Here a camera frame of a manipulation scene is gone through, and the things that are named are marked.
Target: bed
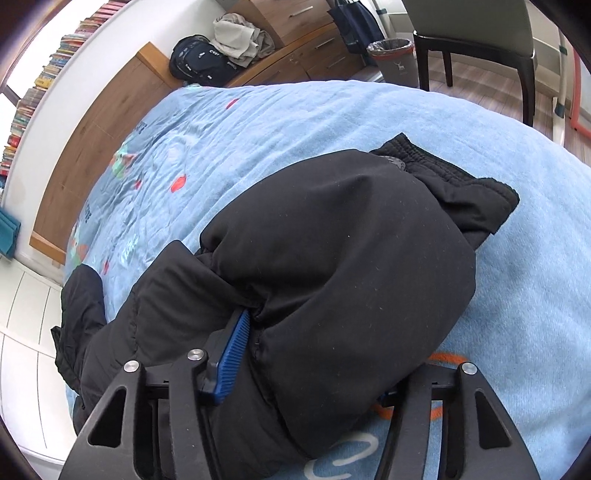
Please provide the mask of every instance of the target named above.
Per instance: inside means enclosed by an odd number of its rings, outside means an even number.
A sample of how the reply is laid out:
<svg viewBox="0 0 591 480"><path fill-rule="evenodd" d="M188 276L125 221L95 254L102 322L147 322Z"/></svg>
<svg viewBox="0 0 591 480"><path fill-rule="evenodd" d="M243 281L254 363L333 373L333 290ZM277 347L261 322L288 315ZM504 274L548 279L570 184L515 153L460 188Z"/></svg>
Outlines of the bed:
<svg viewBox="0 0 591 480"><path fill-rule="evenodd" d="M541 133L470 102L382 83L308 82L173 91L126 138L77 218L66 276L102 277L108 320L173 239L192 251L249 186L306 158L369 151L404 132L521 203L477 253L477 290L432 361L478 365L543 480L558 480L591 434L591 170ZM373 478L391 411L367 413L323 459L277 479ZM437 476L434 405L425 479Z"/></svg>

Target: gray chair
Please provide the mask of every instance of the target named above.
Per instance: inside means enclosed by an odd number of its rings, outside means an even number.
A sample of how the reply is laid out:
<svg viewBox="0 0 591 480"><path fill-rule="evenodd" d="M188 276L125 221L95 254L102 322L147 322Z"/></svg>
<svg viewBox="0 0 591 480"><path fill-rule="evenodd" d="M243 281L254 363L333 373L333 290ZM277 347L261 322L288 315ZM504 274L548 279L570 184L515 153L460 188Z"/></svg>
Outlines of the gray chair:
<svg viewBox="0 0 591 480"><path fill-rule="evenodd" d="M441 51L453 86L452 53L517 69L523 123L533 126L535 68L530 16L524 0L402 0L415 29L419 83L429 91L428 52Z"/></svg>

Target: beige cloth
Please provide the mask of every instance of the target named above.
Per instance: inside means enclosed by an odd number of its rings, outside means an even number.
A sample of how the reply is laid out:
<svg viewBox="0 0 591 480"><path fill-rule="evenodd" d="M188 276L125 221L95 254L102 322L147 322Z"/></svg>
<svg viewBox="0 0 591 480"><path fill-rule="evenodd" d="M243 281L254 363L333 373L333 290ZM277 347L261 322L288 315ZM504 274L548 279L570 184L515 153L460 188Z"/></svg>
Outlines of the beige cloth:
<svg viewBox="0 0 591 480"><path fill-rule="evenodd" d="M242 15L225 14L214 20L213 33L211 44L241 67L248 67L253 59L269 56L275 50L271 36Z"/></svg>

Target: trash can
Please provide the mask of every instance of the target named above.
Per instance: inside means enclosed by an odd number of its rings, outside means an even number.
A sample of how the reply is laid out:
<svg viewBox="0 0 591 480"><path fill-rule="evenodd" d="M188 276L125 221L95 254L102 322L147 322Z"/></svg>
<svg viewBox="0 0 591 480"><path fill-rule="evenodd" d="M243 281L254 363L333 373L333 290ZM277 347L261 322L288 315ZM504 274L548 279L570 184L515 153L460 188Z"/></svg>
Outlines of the trash can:
<svg viewBox="0 0 591 480"><path fill-rule="evenodd" d="M414 43L405 38L387 38L368 45L368 53L378 64L385 82L418 88L418 68L413 52Z"/></svg>

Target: dark wooden chair leg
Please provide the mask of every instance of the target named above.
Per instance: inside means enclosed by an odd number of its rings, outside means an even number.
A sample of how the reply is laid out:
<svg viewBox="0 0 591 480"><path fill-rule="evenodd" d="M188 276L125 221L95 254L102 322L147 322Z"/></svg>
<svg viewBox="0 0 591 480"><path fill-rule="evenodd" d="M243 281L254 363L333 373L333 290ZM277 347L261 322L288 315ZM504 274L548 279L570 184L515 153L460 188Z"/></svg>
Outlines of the dark wooden chair leg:
<svg viewBox="0 0 591 480"><path fill-rule="evenodd" d="M453 73L452 73L452 54L448 51L443 53L443 68L445 69L445 83L448 87L453 87Z"/></svg>
<svg viewBox="0 0 591 480"><path fill-rule="evenodd" d="M533 59L521 62L517 72L521 81L523 123L533 127L535 114L535 67Z"/></svg>
<svg viewBox="0 0 591 480"><path fill-rule="evenodd" d="M425 92L429 91L429 52L416 47L418 67L418 87Z"/></svg>

